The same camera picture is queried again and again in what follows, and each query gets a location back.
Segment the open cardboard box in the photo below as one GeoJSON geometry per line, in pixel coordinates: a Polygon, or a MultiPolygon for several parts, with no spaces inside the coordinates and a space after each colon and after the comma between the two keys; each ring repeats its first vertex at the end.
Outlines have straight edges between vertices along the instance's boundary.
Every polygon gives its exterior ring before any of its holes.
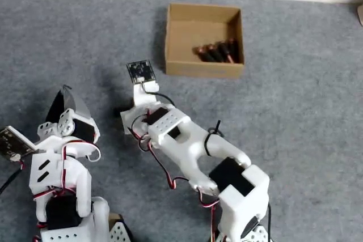
{"type": "Polygon", "coordinates": [[[235,7],[171,3],[165,42],[166,74],[238,78],[244,68],[241,10],[235,7]],[[235,38],[240,63],[203,62],[193,49],[235,38]]]}

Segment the cable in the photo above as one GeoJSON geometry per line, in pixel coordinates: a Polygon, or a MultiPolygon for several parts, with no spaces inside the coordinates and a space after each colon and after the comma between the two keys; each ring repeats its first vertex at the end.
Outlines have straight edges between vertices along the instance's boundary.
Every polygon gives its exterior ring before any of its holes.
{"type": "Polygon", "coordinates": [[[165,168],[165,166],[162,164],[162,162],[160,162],[159,158],[156,156],[156,154],[155,154],[155,152],[153,150],[153,147],[151,146],[151,140],[148,141],[147,147],[148,147],[150,153],[152,154],[152,156],[155,158],[155,160],[158,162],[158,164],[164,170],[165,175],[166,175],[166,179],[168,181],[168,185],[169,185],[170,189],[175,189],[176,188],[176,180],[189,181],[187,178],[180,177],[180,176],[177,176],[174,179],[172,179],[170,174],[169,174],[169,171],[165,168]]]}
{"type": "Polygon", "coordinates": [[[32,239],[32,242],[39,242],[41,241],[40,237],[39,236],[34,236],[33,239],[32,239]]]}
{"type": "Polygon", "coordinates": [[[146,149],[146,148],[143,148],[142,146],[141,146],[141,143],[143,143],[143,142],[145,142],[145,137],[147,137],[148,136],[148,134],[147,133],[145,133],[143,136],[141,136],[140,138],[139,138],[139,140],[138,140],[138,148],[141,150],[141,151],[143,151],[143,152],[148,152],[149,151],[149,149],[146,149]]]}
{"type": "Polygon", "coordinates": [[[268,208],[268,221],[267,221],[267,238],[268,238],[268,242],[271,242],[271,205],[270,203],[268,203],[267,205],[268,208]]]}
{"type": "Polygon", "coordinates": [[[0,195],[4,192],[4,190],[16,179],[16,177],[21,173],[21,171],[25,168],[25,164],[22,160],[19,161],[20,168],[15,171],[7,181],[0,188],[0,195]]]}
{"type": "Polygon", "coordinates": [[[209,150],[207,148],[207,142],[209,140],[209,137],[212,135],[212,134],[216,134],[216,135],[219,135],[220,137],[224,137],[224,134],[219,130],[220,128],[220,124],[221,124],[221,120],[218,120],[217,122],[217,125],[216,127],[214,128],[209,128],[208,129],[208,135],[206,136],[205,140],[204,140],[204,149],[205,149],[205,152],[208,156],[211,156],[210,153],[209,153],[209,150]]]}
{"type": "Polygon", "coordinates": [[[148,91],[146,91],[146,90],[145,90],[145,86],[143,85],[143,82],[141,83],[141,88],[142,88],[142,90],[143,90],[145,93],[147,93],[147,94],[149,94],[149,95],[162,96],[163,98],[167,99],[167,100],[171,103],[171,105],[175,106],[174,101],[172,101],[170,97],[168,97],[168,96],[166,96],[166,95],[164,95],[164,94],[162,94],[162,93],[158,93],[158,92],[148,92],[148,91]]]}
{"type": "Polygon", "coordinates": [[[213,229],[213,223],[214,223],[214,211],[216,207],[213,205],[210,208],[210,242],[216,242],[216,236],[213,229]]]}
{"type": "Polygon", "coordinates": [[[199,192],[199,202],[202,204],[202,206],[204,208],[213,207],[214,205],[216,205],[220,201],[219,199],[216,199],[215,201],[213,201],[211,203],[205,203],[205,202],[203,202],[203,194],[202,194],[202,191],[199,188],[197,188],[197,191],[199,192]]]}

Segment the red wire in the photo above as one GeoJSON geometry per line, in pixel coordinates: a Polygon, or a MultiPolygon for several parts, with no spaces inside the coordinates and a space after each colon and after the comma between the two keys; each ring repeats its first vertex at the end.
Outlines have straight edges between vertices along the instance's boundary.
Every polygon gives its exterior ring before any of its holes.
{"type": "Polygon", "coordinates": [[[210,237],[211,237],[212,242],[216,242],[216,236],[214,234],[214,229],[213,229],[214,211],[215,211],[215,209],[216,209],[216,206],[215,205],[213,205],[210,208],[210,237]]]}
{"type": "Polygon", "coordinates": [[[34,236],[32,239],[32,242],[39,242],[40,241],[40,237],[39,236],[34,236]]]}
{"type": "Polygon", "coordinates": [[[19,163],[20,163],[20,169],[21,169],[21,170],[25,169],[25,164],[24,164],[24,162],[23,162],[22,160],[20,160],[20,161],[19,161],[19,163]]]}
{"type": "Polygon", "coordinates": [[[166,175],[166,179],[168,181],[168,185],[170,187],[170,189],[175,189],[176,188],[176,180],[184,180],[184,181],[189,181],[187,178],[185,177],[180,177],[177,176],[174,179],[171,178],[169,171],[166,169],[166,167],[163,165],[163,163],[159,160],[159,158],[156,156],[153,147],[151,146],[151,140],[148,141],[147,143],[147,147],[150,151],[150,153],[152,154],[152,156],[154,157],[154,159],[158,162],[158,164],[161,166],[161,168],[164,170],[165,175],[166,175]]]}
{"type": "Polygon", "coordinates": [[[216,205],[217,203],[219,203],[219,201],[220,201],[219,199],[216,199],[215,201],[213,201],[211,203],[203,202],[203,194],[199,188],[197,188],[197,190],[199,192],[199,201],[204,208],[210,208],[210,207],[213,207],[214,205],[216,205]]]}

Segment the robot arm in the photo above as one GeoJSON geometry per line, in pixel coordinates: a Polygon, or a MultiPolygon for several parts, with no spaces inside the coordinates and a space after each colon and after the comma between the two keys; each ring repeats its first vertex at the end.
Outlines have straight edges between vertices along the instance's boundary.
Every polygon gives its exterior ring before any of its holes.
{"type": "Polygon", "coordinates": [[[132,63],[134,107],[121,112],[127,134],[146,135],[151,144],[177,164],[194,190],[220,199],[220,231],[231,242],[250,233],[266,215],[269,177],[240,149],[210,134],[171,104],[163,104],[145,87],[158,90],[155,76],[145,75],[147,62],[132,63]],[[208,175],[198,167],[201,156],[223,159],[208,175]]]}

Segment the white 3d-printed part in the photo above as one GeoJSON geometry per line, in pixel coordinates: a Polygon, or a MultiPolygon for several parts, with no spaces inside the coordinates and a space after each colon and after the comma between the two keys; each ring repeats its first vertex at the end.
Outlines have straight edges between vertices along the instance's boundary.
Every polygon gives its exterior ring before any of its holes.
{"type": "Polygon", "coordinates": [[[257,226],[253,231],[246,235],[241,241],[244,242],[267,242],[267,231],[263,226],[257,226]]]}
{"type": "MultiPolygon", "coordinates": [[[[220,233],[220,235],[216,238],[216,242],[223,242],[224,234],[220,233]]],[[[258,225],[254,230],[252,230],[248,235],[240,240],[240,242],[267,242],[268,235],[266,229],[258,225]]]]}
{"type": "Polygon", "coordinates": [[[131,242],[125,225],[122,222],[116,222],[110,230],[109,242],[131,242]]]}
{"type": "Polygon", "coordinates": [[[149,126],[149,134],[160,145],[164,136],[182,122],[190,121],[190,117],[176,108],[167,112],[157,122],[149,126]]]}

